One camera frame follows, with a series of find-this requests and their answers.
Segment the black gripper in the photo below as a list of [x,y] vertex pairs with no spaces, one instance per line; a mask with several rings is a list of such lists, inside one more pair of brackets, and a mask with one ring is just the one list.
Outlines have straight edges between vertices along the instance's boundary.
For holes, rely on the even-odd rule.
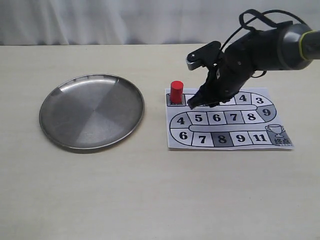
[[188,107],[216,107],[237,94],[256,71],[281,70],[279,37],[276,29],[257,30],[229,45],[217,69],[209,71],[205,84],[187,101]]

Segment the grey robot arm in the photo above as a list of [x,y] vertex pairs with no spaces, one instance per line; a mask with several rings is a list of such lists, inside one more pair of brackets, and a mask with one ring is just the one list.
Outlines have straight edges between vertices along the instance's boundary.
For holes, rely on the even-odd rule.
[[190,109],[213,108],[231,100],[257,71],[302,70],[320,58],[320,33],[297,23],[271,30],[251,30],[221,50],[219,41],[189,53],[189,70],[208,69],[203,85],[187,101]]

